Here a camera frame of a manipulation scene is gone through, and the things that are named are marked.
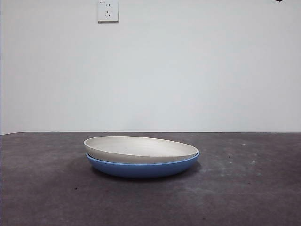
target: blue plate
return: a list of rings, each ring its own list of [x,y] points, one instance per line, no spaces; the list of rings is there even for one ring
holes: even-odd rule
[[[97,170],[124,178],[158,178],[180,173],[192,166],[199,157],[199,152],[190,159],[152,164],[130,164],[102,161],[86,154],[89,162]]]

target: white plate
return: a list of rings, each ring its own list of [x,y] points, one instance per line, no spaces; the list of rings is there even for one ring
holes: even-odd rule
[[[148,137],[94,137],[84,142],[88,154],[119,163],[163,163],[189,159],[198,153],[190,145]]]

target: concrete surface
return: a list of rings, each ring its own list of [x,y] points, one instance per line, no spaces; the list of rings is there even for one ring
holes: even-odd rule
[[[83,141],[108,135],[197,147],[188,171],[148,180],[94,170]],[[27,132],[1,136],[3,226],[301,225],[301,134]]]

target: stacked plates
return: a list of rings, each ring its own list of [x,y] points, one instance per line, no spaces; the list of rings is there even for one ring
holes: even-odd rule
[[[126,178],[176,174],[188,169],[199,156],[193,146],[147,137],[94,137],[84,145],[94,168]]]

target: power outlet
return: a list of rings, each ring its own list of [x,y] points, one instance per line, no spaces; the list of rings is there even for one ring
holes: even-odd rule
[[[98,2],[98,22],[118,22],[118,2],[116,0]]]

